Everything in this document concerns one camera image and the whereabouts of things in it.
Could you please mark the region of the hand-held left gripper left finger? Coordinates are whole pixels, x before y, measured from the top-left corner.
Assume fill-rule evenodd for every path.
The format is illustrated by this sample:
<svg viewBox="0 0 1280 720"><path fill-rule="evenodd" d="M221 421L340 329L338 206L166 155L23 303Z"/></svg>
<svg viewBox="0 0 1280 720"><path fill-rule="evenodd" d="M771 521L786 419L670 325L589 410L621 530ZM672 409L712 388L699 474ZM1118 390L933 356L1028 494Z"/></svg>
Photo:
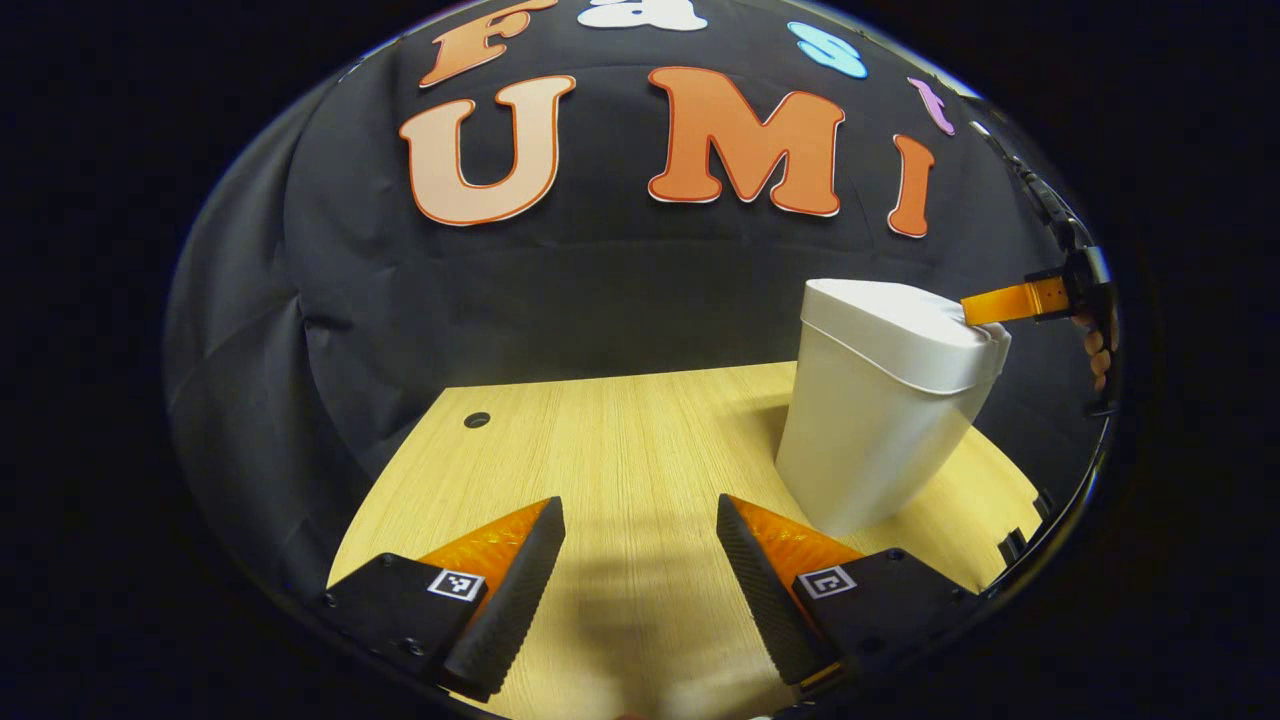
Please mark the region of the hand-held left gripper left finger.
<svg viewBox="0 0 1280 720"><path fill-rule="evenodd" d="M544 498L422 557L371 557L320 594L320 621L401 675L486 702L524 646L563 541L563 503Z"/></svg>

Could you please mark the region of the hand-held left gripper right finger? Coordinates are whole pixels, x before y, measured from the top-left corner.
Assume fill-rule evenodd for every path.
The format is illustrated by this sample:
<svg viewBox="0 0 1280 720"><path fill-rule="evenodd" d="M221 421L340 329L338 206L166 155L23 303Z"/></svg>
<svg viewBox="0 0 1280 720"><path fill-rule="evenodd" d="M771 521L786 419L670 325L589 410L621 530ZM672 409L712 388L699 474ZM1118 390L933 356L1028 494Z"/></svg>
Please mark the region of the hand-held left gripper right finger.
<svg viewBox="0 0 1280 720"><path fill-rule="evenodd" d="M723 493L716 533L781 680L865 685L954 635L979 594L905 550L864 555Z"/></svg>

